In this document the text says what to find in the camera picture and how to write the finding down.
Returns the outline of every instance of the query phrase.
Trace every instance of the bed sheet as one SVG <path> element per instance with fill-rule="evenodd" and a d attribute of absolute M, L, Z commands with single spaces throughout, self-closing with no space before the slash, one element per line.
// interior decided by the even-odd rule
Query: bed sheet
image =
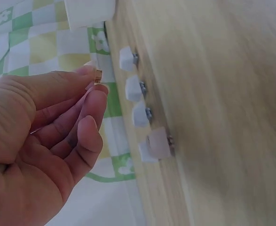
<path fill-rule="evenodd" d="M 0 77 L 73 71 L 90 60 L 103 70 L 102 82 L 110 90 L 100 129 L 103 150 L 48 225 L 143 226 L 104 23 L 71 32 L 61 0 L 24 0 L 0 12 Z"/>

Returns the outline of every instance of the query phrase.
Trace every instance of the flower pattern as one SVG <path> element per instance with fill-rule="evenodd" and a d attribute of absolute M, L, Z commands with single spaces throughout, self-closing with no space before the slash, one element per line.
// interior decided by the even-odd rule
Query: flower pattern
<path fill-rule="evenodd" d="M 127 175 L 133 173 L 133 161 L 132 158 L 128 158 L 126 161 L 126 166 L 122 166 L 118 169 L 118 173 Z"/>
<path fill-rule="evenodd" d="M 11 11 L 4 10 L 2 13 L 0 13 L 0 24 L 8 21 L 8 16 L 11 14 Z"/>
<path fill-rule="evenodd" d="M 110 52 L 110 47 L 108 45 L 108 42 L 105 38 L 104 32 L 98 32 L 97 35 L 92 35 L 92 39 L 95 41 L 96 49 L 97 51 L 105 51 L 107 53 Z"/>

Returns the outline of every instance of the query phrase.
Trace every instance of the wooden board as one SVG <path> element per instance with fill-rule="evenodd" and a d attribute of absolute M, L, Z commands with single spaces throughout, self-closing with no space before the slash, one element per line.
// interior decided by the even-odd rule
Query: wooden board
<path fill-rule="evenodd" d="M 158 94 L 155 77 L 143 43 L 134 9 L 130 2 L 119 1 L 112 22 L 106 23 L 119 98 L 124 116 L 130 149 L 134 161 L 137 183 L 149 226 L 188 225 L 189 218 L 175 158 L 160 163 L 142 163 L 138 143 L 145 140 L 151 128 L 135 129 L 132 124 L 134 103 L 126 100 L 125 82 L 138 74 L 147 85 L 146 105 L 151 107 L 154 118 L 151 127 L 167 127 L 163 106 Z M 119 51 L 131 46 L 139 52 L 138 70 L 127 73 L 119 68 Z"/>
<path fill-rule="evenodd" d="M 119 4 L 130 21 L 134 8 L 175 139 L 187 224 L 276 226 L 276 1 Z"/>

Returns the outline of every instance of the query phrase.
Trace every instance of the hand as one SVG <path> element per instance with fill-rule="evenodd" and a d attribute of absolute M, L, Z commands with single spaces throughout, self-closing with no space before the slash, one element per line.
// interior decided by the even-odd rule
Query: hand
<path fill-rule="evenodd" d="M 0 79 L 0 226 L 43 226 L 102 149 L 108 90 L 94 68 Z"/>

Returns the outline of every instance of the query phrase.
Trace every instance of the green checkered cloth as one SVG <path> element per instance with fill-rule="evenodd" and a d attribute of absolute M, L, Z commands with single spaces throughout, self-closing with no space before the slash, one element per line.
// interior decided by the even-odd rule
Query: green checkered cloth
<path fill-rule="evenodd" d="M 100 129 L 103 151 L 87 177 L 106 183 L 134 179 L 104 23 L 71 32 L 61 0 L 25 0 L 0 12 L 0 77 L 73 71 L 90 60 L 103 70 L 110 94 Z"/>

